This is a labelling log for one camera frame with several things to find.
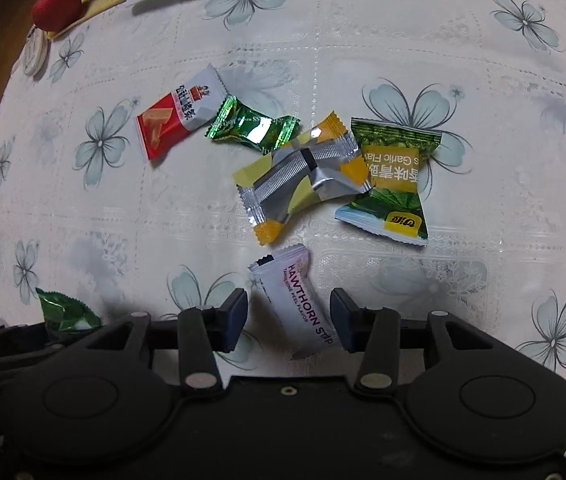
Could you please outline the green white leaf packet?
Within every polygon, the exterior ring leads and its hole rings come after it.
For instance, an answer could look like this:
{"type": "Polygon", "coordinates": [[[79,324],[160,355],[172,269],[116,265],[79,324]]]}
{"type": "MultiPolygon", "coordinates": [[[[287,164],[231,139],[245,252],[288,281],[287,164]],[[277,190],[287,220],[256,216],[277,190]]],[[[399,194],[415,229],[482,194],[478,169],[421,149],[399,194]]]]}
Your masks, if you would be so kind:
{"type": "Polygon", "coordinates": [[[53,340],[82,336],[103,326],[102,319],[84,302],[61,292],[36,289],[46,331],[53,340]]]}

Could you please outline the white hawthorn strip packet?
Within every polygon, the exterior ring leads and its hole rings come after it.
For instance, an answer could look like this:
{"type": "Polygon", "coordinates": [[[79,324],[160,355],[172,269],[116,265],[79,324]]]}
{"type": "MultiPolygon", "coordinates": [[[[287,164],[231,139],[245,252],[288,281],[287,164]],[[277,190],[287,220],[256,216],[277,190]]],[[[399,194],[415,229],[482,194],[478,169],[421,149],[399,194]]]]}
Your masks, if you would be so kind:
{"type": "Polygon", "coordinates": [[[248,266],[300,360],[333,348],[336,333],[309,280],[310,252],[303,244],[277,249],[248,266]]]}

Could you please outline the green garlic pea packet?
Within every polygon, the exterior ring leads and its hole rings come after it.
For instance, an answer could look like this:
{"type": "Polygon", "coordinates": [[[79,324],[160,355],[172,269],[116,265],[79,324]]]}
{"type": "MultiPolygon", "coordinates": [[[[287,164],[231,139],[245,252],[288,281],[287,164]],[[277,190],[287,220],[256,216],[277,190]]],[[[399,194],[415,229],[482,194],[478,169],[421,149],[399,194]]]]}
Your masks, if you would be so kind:
{"type": "Polygon", "coordinates": [[[425,246],[428,231],[418,181],[441,134],[364,118],[353,118],[351,131],[368,165],[371,188],[338,208],[335,218],[395,242],[425,246]]]}

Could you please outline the silver yellow foil packet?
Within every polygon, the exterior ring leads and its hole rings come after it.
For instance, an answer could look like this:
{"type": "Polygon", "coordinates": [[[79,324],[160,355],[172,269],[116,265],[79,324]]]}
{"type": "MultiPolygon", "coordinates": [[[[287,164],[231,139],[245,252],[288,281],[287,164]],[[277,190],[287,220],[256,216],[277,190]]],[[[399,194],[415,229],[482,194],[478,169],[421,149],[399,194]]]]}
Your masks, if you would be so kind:
{"type": "Polygon", "coordinates": [[[360,146],[334,112],[233,179],[260,245],[274,243],[297,212],[371,188],[360,146]]]}

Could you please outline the red white hawthorn packet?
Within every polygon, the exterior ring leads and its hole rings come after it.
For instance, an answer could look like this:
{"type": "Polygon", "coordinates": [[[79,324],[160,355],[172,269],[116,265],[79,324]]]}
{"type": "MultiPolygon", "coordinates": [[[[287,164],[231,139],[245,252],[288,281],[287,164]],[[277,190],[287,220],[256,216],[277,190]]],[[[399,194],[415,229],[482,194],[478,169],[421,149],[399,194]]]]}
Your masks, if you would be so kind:
{"type": "Polygon", "coordinates": [[[209,64],[176,90],[136,116],[141,146],[150,162],[164,157],[176,144],[216,118],[228,92],[209,64]]]}

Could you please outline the small green foil candy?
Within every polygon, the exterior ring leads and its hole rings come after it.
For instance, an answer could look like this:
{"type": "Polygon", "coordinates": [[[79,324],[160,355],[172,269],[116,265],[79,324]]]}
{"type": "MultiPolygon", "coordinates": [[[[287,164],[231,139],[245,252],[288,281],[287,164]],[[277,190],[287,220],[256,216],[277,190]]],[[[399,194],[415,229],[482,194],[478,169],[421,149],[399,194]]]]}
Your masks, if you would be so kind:
{"type": "Polygon", "coordinates": [[[297,117],[270,117],[230,94],[208,127],[206,138],[213,142],[235,142],[266,155],[292,140],[298,125],[297,117]]]}

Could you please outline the white floral tablecloth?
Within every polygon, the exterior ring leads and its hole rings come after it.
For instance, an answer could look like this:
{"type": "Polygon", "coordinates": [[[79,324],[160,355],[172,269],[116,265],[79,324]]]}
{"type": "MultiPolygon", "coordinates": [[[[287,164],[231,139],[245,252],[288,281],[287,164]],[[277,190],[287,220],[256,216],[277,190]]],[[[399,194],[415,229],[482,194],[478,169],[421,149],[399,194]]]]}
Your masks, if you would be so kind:
{"type": "Polygon", "coordinates": [[[0,105],[0,320],[250,297],[224,377],[335,375],[340,287],[566,379],[566,0],[152,0],[0,105]]]}

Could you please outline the white remote control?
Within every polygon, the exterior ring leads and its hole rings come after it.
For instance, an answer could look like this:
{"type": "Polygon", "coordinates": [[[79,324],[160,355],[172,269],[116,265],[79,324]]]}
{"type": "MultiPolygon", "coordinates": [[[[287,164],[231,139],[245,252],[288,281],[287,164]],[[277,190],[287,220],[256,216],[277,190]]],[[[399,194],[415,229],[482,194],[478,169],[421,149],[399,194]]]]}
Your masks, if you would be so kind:
{"type": "Polygon", "coordinates": [[[24,75],[27,77],[35,77],[48,60],[48,51],[50,50],[50,42],[46,33],[32,26],[28,31],[24,50],[21,55],[21,65],[24,75]]]}

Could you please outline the red apple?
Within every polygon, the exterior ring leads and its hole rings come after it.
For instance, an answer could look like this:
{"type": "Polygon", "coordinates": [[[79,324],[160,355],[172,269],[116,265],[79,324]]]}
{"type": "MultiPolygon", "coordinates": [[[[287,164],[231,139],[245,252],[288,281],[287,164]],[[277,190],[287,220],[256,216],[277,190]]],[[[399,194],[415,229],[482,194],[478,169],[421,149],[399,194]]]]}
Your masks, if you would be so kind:
{"type": "Polygon", "coordinates": [[[82,0],[38,0],[31,11],[33,24],[44,32],[61,32],[81,18],[82,0]]]}

